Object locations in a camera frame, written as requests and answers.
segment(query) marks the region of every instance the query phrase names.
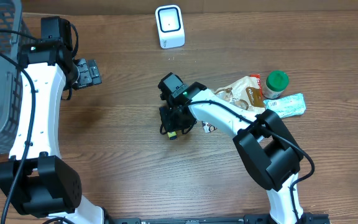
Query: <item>cable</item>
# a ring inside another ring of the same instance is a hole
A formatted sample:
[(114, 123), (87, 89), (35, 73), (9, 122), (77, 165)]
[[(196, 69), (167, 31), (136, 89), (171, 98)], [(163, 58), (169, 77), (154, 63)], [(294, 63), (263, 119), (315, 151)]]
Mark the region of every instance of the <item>cable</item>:
[(56, 217), (56, 218), (51, 218), (45, 222), (43, 222), (42, 224), (49, 224), (49, 223), (53, 223), (55, 221), (61, 221), (61, 222), (65, 222), (67, 224), (74, 224), (72, 221), (68, 220), (65, 217)]
[(70, 26), (73, 28), (73, 30), (75, 32), (75, 39), (76, 39), (73, 53), (71, 53), (71, 55), (74, 59), (74, 57), (77, 55), (77, 52), (78, 52), (78, 32), (77, 32), (77, 29), (75, 28), (74, 24), (70, 23)]
[[(226, 111), (230, 112), (231, 114), (233, 114), (234, 116), (238, 117), (241, 121), (245, 121), (246, 123), (249, 123), (250, 125), (254, 125), (255, 123), (253, 121), (250, 121), (248, 120), (247, 118), (243, 117), (242, 115), (239, 115), (237, 114), (236, 112), (234, 112), (232, 109), (228, 108), (227, 106), (221, 104), (221, 103), (218, 103), (218, 102), (215, 102), (215, 101), (212, 101), (212, 100), (201, 100), (201, 101), (194, 101), (194, 102), (190, 102), (186, 105), (183, 105), (183, 106), (180, 106), (179, 108), (177, 108), (176, 110), (182, 110), (183, 108), (186, 108), (186, 107), (189, 107), (190, 105), (197, 105), (197, 104), (202, 104), (202, 103), (208, 103), (208, 104), (214, 104), (214, 105), (218, 105), (222, 108), (224, 108)], [(294, 150), (297, 150), (299, 151), (300, 153), (302, 153), (306, 159), (309, 161), (310, 163), (310, 166), (311, 166), (311, 169), (310, 169), (310, 172), (306, 175), (304, 175), (303, 177), (300, 177), (299, 179), (297, 179), (296, 181), (292, 182), (292, 184), (290, 185), (290, 194), (291, 194), (291, 202), (292, 202), (292, 207), (293, 207), (293, 212), (295, 213), (295, 217), (296, 217), (296, 223), (300, 223), (300, 220), (298, 218), (298, 211), (296, 210), (296, 207), (295, 207), (295, 198), (293, 196), (293, 188), (295, 186), (295, 184), (301, 182), (301, 181), (304, 181), (306, 180), (307, 178), (311, 177), (314, 173), (314, 169), (315, 169), (315, 166), (314, 166), (314, 162), (313, 160), (311, 159), (311, 157), (304, 151), (302, 150), (300, 147), (296, 146), (295, 144), (293, 144), (291, 141), (279, 136), (278, 134), (274, 133), (273, 131), (267, 129), (266, 127), (264, 126), (261, 126), (260, 127), (261, 129), (263, 129), (264, 131), (266, 131), (269, 135), (275, 137), (275, 138), (278, 138), (284, 142), (286, 142), (287, 144), (289, 144)]]
[[(0, 33), (10, 33), (10, 34), (17, 34), (17, 35), (21, 35), (23, 37), (27, 37), (30, 38), (32, 40), (37, 40), (35, 37), (32, 37), (30, 35), (27, 34), (23, 34), (21, 32), (17, 32), (17, 31), (13, 31), (13, 30), (6, 30), (6, 29), (0, 29)], [(5, 206), (4, 206), (4, 210), (2, 211), (2, 215), (1, 215), (1, 224), (5, 224), (6, 221), (6, 216), (7, 216), (7, 211), (9, 209), (9, 204), (11, 203), (12, 200), (12, 196), (13, 193), (15, 191), (16, 185), (19, 181), (19, 177), (21, 176), (20, 174), (23, 171), (23, 167), (24, 167), (24, 161), (29, 153), (29, 148), (31, 145), (31, 134), (32, 134), (32, 128), (33, 128), (33, 124), (34, 124), (34, 116), (35, 116), (35, 87), (34, 87), (34, 83), (31, 80), (30, 75), (15, 61), (13, 61), (12, 59), (10, 59), (8, 56), (0, 53), (0, 56), (2, 58), (4, 58), (5, 60), (7, 60), (9, 63), (13, 64), (16, 69), (20, 70), (24, 76), (26, 77), (26, 79), (28, 79), (30, 87), (31, 87), (31, 114), (30, 114), (30, 122), (29, 122), (29, 130), (27, 132), (27, 140), (25, 141), (25, 146), (24, 146), (24, 152), (23, 152), (23, 156), (22, 156), (22, 160), (20, 162), (19, 168), (17, 169), (16, 175), (13, 179), (13, 183), (11, 185), (11, 188), (9, 189), (9, 193), (6, 197), (6, 201), (5, 201)]]

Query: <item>green cap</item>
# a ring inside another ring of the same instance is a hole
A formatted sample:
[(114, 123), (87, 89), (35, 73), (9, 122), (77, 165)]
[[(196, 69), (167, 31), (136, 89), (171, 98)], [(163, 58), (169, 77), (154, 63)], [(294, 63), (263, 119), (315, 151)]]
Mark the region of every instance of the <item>green cap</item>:
[(266, 79), (266, 85), (273, 91), (283, 91), (290, 82), (288, 75), (283, 71), (272, 71)]

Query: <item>wall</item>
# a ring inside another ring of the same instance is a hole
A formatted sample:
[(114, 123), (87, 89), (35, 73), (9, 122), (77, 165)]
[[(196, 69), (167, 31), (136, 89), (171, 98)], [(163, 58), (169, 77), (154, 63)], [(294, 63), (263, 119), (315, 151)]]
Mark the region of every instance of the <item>wall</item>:
[(22, 0), (24, 12), (63, 15), (153, 14), (164, 4), (183, 13), (358, 10), (358, 0)]

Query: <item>brown table surface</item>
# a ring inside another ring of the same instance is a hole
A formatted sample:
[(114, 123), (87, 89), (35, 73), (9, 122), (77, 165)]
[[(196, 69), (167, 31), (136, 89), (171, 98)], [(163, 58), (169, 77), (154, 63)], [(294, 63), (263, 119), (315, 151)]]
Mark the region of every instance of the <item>brown table surface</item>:
[[(157, 84), (226, 86), (272, 70), (303, 93), (304, 115), (285, 118), (316, 172), (299, 185), (306, 212), (358, 223), (358, 11), (185, 14), (186, 44), (162, 50), (154, 15), (67, 17), (79, 57), (95, 58), (103, 84), (61, 102), (59, 145), (83, 193), (113, 217), (232, 217), (268, 213), (269, 201), (232, 140), (198, 124), (175, 141), (159, 134)], [(26, 18), (35, 36), (40, 21)], [(6, 155), (0, 155), (0, 162)], [(306, 159), (301, 175), (309, 172)], [(0, 190), (0, 216), (5, 201)], [(41, 223), (11, 207), (8, 223)]]

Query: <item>small jar with green lid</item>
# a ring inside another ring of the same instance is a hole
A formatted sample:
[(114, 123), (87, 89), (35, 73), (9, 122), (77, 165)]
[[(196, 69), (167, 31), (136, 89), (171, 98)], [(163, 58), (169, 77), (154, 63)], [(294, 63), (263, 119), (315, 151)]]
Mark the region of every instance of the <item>small jar with green lid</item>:
[(268, 99), (276, 99), (286, 89), (290, 82), (288, 75), (283, 71), (272, 71), (266, 78), (262, 93)]

